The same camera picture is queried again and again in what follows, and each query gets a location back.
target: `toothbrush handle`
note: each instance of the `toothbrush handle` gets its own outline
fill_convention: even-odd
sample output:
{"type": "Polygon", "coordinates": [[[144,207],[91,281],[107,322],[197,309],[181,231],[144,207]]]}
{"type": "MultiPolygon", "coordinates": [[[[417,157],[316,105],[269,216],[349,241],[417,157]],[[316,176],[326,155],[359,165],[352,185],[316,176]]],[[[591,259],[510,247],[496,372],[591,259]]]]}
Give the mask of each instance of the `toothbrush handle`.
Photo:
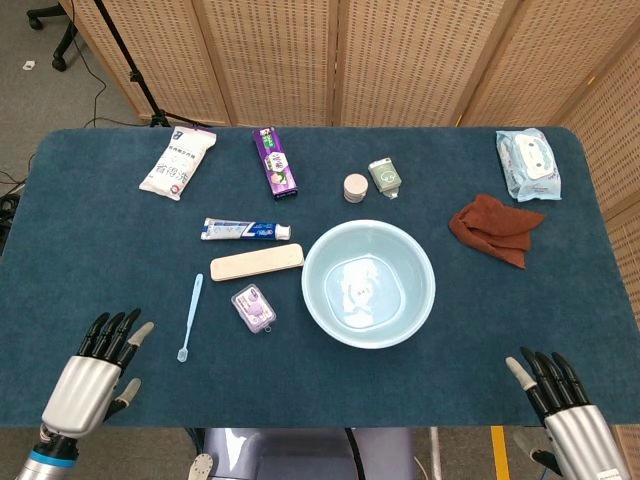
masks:
{"type": "Polygon", "coordinates": [[[191,324],[187,325],[187,333],[184,334],[182,348],[187,348],[187,345],[189,345],[189,335],[191,335],[191,324]]]}
{"type": "Polygon", "coordinates": [[[202,274],[196,275],[196,281],[193,284],[193,293],[191,294],[191,305],[189,305],[189,318],[187,320],[187,335],[191,331],[191,325],[193,324],[193,317],[196,315],[196,307],[198,306],[198,299],[200,298],[200,290],[202,289],[202,274]]]}

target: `round container lid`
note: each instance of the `round container lid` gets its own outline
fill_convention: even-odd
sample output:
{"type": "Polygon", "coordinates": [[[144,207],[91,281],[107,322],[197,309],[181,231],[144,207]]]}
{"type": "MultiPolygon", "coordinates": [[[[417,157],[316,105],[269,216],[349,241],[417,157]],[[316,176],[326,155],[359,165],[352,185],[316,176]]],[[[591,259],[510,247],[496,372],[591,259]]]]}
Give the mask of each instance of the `round container lid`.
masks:
{"type": "Polygon", "coordinates": [[[351,198],[364,197],[369,188],[366,177],[359,173],[352,173],[344,179],[344,194],[351,198]]]}

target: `toothpaste cap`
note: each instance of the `toothpaste cap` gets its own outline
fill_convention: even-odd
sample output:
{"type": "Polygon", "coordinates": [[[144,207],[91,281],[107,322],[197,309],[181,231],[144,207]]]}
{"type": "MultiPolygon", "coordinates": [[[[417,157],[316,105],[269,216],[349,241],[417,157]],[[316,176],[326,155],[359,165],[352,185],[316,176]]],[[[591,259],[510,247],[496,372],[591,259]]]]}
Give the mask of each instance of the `toothpaste cap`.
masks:
{"type": "Polygon", "coordinates": [[[289,240],[291,238],[291,226],[276,225],[276,240],[289,240]]]}

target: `logo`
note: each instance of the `logo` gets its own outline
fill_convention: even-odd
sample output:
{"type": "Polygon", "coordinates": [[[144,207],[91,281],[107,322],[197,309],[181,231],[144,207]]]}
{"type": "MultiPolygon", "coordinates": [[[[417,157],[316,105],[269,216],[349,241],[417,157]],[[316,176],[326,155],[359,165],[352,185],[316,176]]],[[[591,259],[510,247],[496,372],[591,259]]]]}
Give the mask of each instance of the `logo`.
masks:
{"type": "Polygon", "coordinates": [[[272,172],[283,172],[289,162],[287,162],[287,157],[284,156],[284,153],[273,152],[267,157],[266,164],[267,168],[272,172]]]}
{"type": "Polygon", "coordinates": [[[382,174],[380,175],[380,179],[383,182],[391,183],[396,179],[396,174],[395,172],[390,171],[382,172],[382,174]]]}
{"type": "Polygon", "coordinates": [[[265,147],[267,148],[273,148],[275,147],[275,143],[273,142],[273,138],[271,138],[271,135],[264,135],[262,137],[262,143],[264,144],[265,147]]]}

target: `soap bar package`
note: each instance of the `soap bar package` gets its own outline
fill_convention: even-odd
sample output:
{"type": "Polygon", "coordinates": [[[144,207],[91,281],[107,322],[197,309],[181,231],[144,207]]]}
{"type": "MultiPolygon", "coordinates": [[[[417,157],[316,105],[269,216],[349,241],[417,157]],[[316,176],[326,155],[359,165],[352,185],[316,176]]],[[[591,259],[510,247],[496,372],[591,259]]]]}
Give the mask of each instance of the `soap bar package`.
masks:
{"type": "Polygon", "coordinates": [[[273,127],[255,130],[253,140],[258,147],[262,166],[274,198],[296,195],[298,187],[293,178],[291,166],[284,154],[277,130],[273,127]]]}
{"type": "Polygon", "coordinates": [[[380,193],[391,199],[398,196],[402,179],[390,158],[387,157],[370,163],[369,173],[380,193]]]}
{"type": "Polygon", "coordinates": [[[536,128],[496,132],[509,195],[519,202],[560,200],[560,173],[551,146],[536,128]]]}

